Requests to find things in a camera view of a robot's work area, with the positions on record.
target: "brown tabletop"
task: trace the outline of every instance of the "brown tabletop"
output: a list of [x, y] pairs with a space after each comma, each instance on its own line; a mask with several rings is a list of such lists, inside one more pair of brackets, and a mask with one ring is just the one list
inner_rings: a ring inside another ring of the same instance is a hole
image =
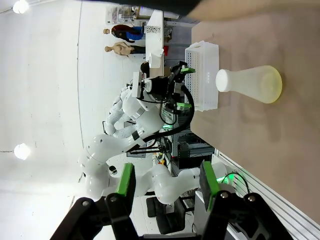
[[192, 42], [219, 45], [220, 69], [278, 69], [280, 98], [220, 92], [191, 130], [320, 224], [320, 8], [201, 22]]

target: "ceiling light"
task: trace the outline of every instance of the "ceiling light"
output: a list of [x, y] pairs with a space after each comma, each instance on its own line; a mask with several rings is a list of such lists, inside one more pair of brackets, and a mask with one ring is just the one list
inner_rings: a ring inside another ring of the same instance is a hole
[[31, 151], [27, 145], [21, 143], [14, 148], [13, 153], [18, 159], [26, 160], [30, 155]]
[[12, 10], [16, 14], [24, 14], [29, 8], [29, 4], [27, 3], [26, 0], [19, 0], [17, 1], [14, 5]]

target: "white table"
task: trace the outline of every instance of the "white table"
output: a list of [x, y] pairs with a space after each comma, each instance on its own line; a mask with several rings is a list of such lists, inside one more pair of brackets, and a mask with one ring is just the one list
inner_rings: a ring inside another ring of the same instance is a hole
[[[145, 58], [148, 60], [150, 53], [164, 48], [164, 12], [154, 10], [147, 26], [160, 27], [159, 33], [145, 34]], [[164, 75], [165, 57], [162, 55], [161, 64], [159, 68], [150, 68], [150, 77], [157, 77]]]

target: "basket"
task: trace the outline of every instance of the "basket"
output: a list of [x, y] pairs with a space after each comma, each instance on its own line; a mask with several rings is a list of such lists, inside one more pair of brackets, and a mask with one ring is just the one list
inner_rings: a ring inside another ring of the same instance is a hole
[[206, 111], [218, 108], [216, 75], [219, 71], [219, 46], [201, 41], [185, 50], [185, 62], [195, 73], [185, 76], [185, 86], [190, 91], [194, 108]]

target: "mannequin head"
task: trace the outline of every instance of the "mannequin head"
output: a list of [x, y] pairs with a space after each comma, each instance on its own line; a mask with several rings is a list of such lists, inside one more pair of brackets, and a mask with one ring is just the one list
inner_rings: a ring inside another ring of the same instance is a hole
[[103, 34], [109, 34], [110, 33], [110, 29], [103, 29]]
[[111, 51], [113, 50], [113, 48], [110, 47], [110, 46], [106, 46], [106, 47], [104, 48], [104, 50], [108, 53], [108, 52], [111, 52]]

